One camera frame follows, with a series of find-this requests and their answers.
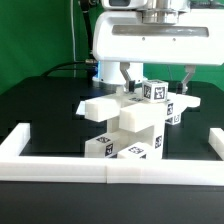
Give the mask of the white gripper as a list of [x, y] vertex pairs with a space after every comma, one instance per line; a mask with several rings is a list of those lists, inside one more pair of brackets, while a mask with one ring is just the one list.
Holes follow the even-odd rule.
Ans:
[[137, 11], [107, 11], [95, 25], [93, 55], [120, 63], [127, 92], [135, 91], [129, 62], [186, 65], [180, 92], [195, 74], [195, 65], [224, 64], [224, 10], [194, 9], [176, 24], [145, 24]]

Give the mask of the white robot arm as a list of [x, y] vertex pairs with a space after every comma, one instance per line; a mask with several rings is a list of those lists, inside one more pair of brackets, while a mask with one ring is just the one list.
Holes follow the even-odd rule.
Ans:
[[224, 64], [224, 3], [218, 0], [80, 0], [93, 81], [128, 87], [143, 81], [143, 65], [183, 65], [187, 83], [198, 65]]

